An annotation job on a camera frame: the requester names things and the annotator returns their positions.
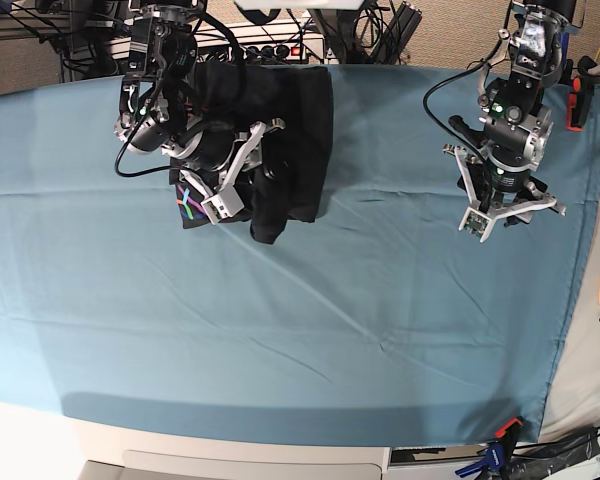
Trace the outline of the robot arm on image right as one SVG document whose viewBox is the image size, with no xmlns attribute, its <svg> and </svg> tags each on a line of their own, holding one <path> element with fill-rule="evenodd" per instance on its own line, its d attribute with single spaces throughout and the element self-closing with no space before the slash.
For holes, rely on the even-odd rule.
<svg viewBox="0 0 600 480">
<path fill-rule="evenodd" d="M 438 124 L 457 141 L 443 151 L 454 157 L 468 198 L 459 227 L 480 240 L 499 221 L 528 224 L 539 211 L 566 211 L 533 174 L 554 125 L 544 92 L 564 77 L 563 39 L 579 28 L 575 12 L 573 1 L 510 2 L 516 29 L 503 26 L 492 51 L 466 71 L 479 76 L 481 129 L 459 115 Z"/>
</svg>

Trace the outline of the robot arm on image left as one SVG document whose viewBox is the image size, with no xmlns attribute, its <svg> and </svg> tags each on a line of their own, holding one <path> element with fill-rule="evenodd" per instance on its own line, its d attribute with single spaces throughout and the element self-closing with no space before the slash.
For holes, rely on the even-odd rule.
<svg viewBox="0 0 600 480">
<path fill-rule="evenodd" d="M 246 202 L 282 185 L 275 149 L 286 124 L 272 112 L 282 70 L 251 65 L 204 1 L 134 1 L 115 132 L 115 173 L 166 173 L 181 209 Z"/>
</svg>

